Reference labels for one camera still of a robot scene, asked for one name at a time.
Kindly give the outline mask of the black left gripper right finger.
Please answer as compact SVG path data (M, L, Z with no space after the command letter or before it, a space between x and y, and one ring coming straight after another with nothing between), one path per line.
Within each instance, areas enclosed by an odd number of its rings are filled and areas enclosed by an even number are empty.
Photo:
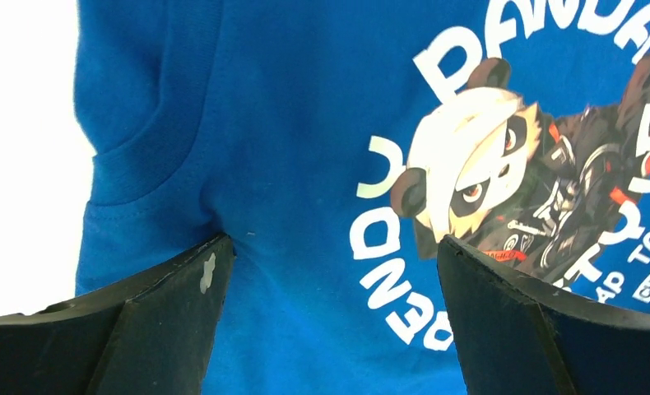
M650 394L650 314L561 290L452 236L437 265L470 394Z

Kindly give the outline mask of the blue t shirt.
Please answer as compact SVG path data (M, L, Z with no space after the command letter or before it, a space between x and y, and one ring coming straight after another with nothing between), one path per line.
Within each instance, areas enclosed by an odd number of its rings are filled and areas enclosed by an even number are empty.
M226 233L206 394L464 394L452 235L650 313L650 1L82 1L76 293Z

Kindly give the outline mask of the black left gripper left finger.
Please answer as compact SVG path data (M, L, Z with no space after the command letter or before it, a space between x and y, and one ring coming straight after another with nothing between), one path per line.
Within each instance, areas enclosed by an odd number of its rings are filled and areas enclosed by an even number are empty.
M233 263L218 235L36 314L0 317L0 394L199 394Z

